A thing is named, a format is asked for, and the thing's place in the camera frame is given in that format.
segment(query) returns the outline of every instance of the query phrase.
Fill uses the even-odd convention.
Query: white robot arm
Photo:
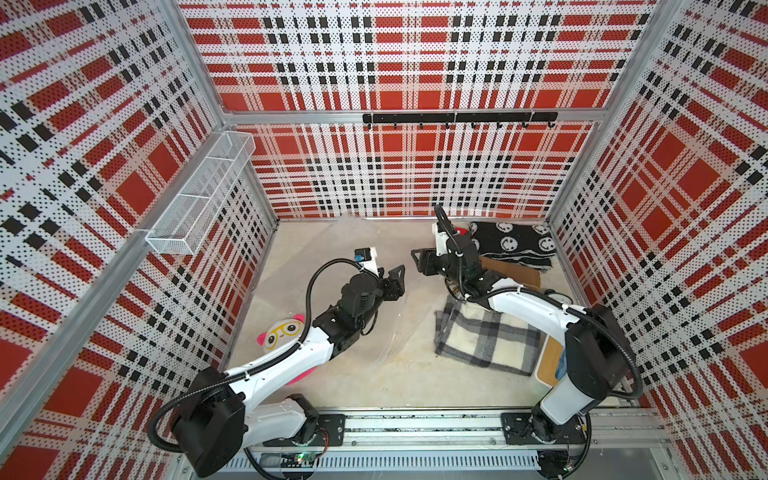
[[[411,252],[417,270],[444,276],[458,284],[466,301],[517,316],[566,347],[568,374],[531,409],[528,433],[541,443],[554,443],[574,415],[588,412],[606,396],[640,396],[642,383],[638,381],[633,392],[612,390],[627,371],[635,379],[640,373],[609,309],[563,305],[498,272],[483,269],[469,235],[458,235],[441,207],[436,207],[435,213],[435,248]],[[384,269],[376,265],[376,249],[360,249],[355,254],[356,261],[331,260],[311,279],[307,319],[312,318],[312,285],[325,268],[350,263],[359,269],[342,288],[341,300],[315,318],[299,339],[224,373],[213,367],[199,372],[187,394],[161,407],[150,420],[150,441],[161,449],[185,453],[200,477],[216,472],[241,447],[272,439],[289,439],[296,445],[311,441],[317,434],[319,416],[302,396],[276,404],[261,402],[291,379],[346,351],[381,303],[397,300],[405,292],[404,266],[391,270],[385,279]],[[178,408],[169,425],[178,445],[157,433],[159,419],[174,407]]]
[[[315,272],[307,287],[306,318],[311,319],[312,285],[328,266],[348,263],[359,272],[341,290],[341,300],[318,315],[299,338],[260,358],[221,373],[201,370],[186,394],[160,407],[147,426],[153,445],[186,454],[199,477],[224,466],[241,447],[271,439],[290,439],[297,445],[311,441],[318,431],[317,411],[302,396],[261,405],[278,388],[301,373],[321,365],[352,346],[382,302],[405,293],[405,266],[384,277],[376,265],[376,249],[355,250],[355,261],[331,260]],[[177,407],[169,426],[178,444],[162,439],[159,420]]]
[[[435,215],[435,248],[411,252],[419,272],[444,276],[458,284],[466,301],[516,316],[565,347],[567,375],[531,411],[536,439],[542,443],[555,442],[561,425],[607,396],[641,395],[642,382],[637,381],[640,373],[634,354],[607,307],[588,309],[560,304],[499,272],[484,269],[469,235],[459,235],[440,206],[435,207]],[[636,379],[634,390],[614,391],[627,371]]]

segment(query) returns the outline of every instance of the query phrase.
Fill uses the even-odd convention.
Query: cardboard
[[[532,269],[529,266],[502,262],[501,260],[494,260],[487,257],[480,257],[480,263],[483,268],[503,273],[515,282],[522,283],[531,290],[539,291],[541,289],[541,274],[538,270]]]

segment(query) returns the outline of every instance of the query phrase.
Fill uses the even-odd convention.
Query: plaid wall panel
[[[768,475],[766,23],[690,0],[554,222],[694,478]]]
[[[179,1],[231,111],[601,107],[655,1]]]
[[[164,478],[176,455],[149,443],[147,422],[228,358],[270,235],[263,219],[241,177],[196,256],[148,255],[0,478]]]
[[[0,395],[210,131],[151,2],[0,6]]]
[[[543,219],[591,123],[246,126],[279,217],[450,214]]]

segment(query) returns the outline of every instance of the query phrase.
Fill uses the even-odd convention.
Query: checkered cloth
[[[523,376],[533,373],[543,334],[519,318],[452,296],[435,318],[438,355]]]

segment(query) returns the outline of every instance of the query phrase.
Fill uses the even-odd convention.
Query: wire mesh basket
[[[219,139],[147,235],[147,242],[158,253],[197,253],[256,149],[251,134],[227,131],[216,135]]]

